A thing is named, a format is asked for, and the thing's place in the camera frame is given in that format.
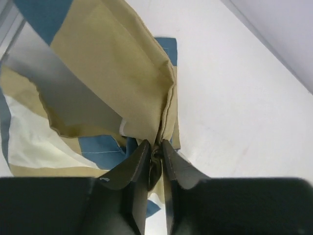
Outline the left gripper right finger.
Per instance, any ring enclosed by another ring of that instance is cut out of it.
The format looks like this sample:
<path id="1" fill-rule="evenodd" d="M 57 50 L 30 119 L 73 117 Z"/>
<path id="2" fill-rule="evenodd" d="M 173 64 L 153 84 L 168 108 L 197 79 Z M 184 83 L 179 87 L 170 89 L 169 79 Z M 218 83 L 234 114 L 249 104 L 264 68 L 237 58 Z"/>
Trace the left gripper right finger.
<path id="1" fill-rule="evenodd" d="M 162 142 L 171 235 L 310 235 L 313 187 L 301 178 L 211 178 Z"/>

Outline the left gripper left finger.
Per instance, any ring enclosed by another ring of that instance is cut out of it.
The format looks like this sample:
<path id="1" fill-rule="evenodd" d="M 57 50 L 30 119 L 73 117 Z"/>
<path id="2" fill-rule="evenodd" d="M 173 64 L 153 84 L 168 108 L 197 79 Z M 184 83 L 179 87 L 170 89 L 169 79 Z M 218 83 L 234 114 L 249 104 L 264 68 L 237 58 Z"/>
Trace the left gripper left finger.
<path id="1" fill-rule="evenodd" d="M 3 235 L 142 235 L 150 144 L 98 177 L 0 180 Z"/>

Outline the blue tan white checked pillowcase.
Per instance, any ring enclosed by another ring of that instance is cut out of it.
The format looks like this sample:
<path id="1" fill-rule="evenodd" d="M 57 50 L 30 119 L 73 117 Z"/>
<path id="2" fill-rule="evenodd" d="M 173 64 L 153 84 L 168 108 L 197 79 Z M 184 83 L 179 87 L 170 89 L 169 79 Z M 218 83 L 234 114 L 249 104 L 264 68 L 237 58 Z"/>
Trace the blue tan white checked pillowcase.
<path id="1" fill-rule="evenodd" d="M 163 208 L 162 140 L 180 148 L 177 41 L 124 0 L 0 3 L 0 155 L 15 177 L 98 177 L 152 147 L 146 216 Z"/>

